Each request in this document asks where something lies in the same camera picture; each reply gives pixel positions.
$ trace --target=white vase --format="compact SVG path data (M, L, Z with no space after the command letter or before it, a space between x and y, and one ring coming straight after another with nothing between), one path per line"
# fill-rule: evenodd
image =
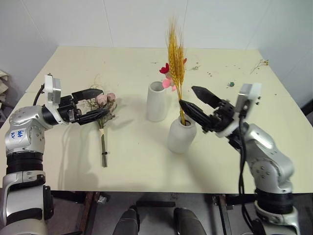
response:
M168 111L166 102L166 90L162 82L153 82L148 87L147 118L158 122L166 118Z
M172 122L167 138L167 147L174 153L187 152L197 134L196 123L184 114L186 126L181 123L181 117Z

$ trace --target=white wall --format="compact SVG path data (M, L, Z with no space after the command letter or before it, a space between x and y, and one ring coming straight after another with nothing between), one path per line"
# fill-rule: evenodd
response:
M0 0L0 70L16 103L57 45L258 48L299 106L313 98L312 0Z

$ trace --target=wheat stalk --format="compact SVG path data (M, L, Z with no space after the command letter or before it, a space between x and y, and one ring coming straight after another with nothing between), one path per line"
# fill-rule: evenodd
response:
M169 72L172 80L176 86L179 100L182 99L182 84L185 75L185 64L184 64L184 53L183 53L183 42L182 42L182 31L177 30L176 22L174 20L170 23L168 31L168 61L169 61ZM183 110L180 107L180 118L181 123L186 125Z

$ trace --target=pink flower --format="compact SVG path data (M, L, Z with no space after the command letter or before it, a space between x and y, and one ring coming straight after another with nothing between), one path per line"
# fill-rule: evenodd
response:
M164 88L168 88L168 87L171 86L171 87L172 87L172 91L176 91L176 86L175 86L175 84L174 84L172 78L169 77L169 76L166 76L166 79L164 79L164 80L162 81L162 86L163 86Z
M108 97L108 101L109 101L109 102L114 102L114 101L115 101L115 95L114 95L114 93L108 93L108 94L107 94L107 97Z
M108 97L106 94L100 94L96 97L96 102L100 106L104 106L107 104Z

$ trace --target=label on robot arm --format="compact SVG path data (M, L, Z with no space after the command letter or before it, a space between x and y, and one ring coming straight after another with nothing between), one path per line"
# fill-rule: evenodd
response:
M20 142L26 135L26 128L12 130L10 132L10 140L12 142Z

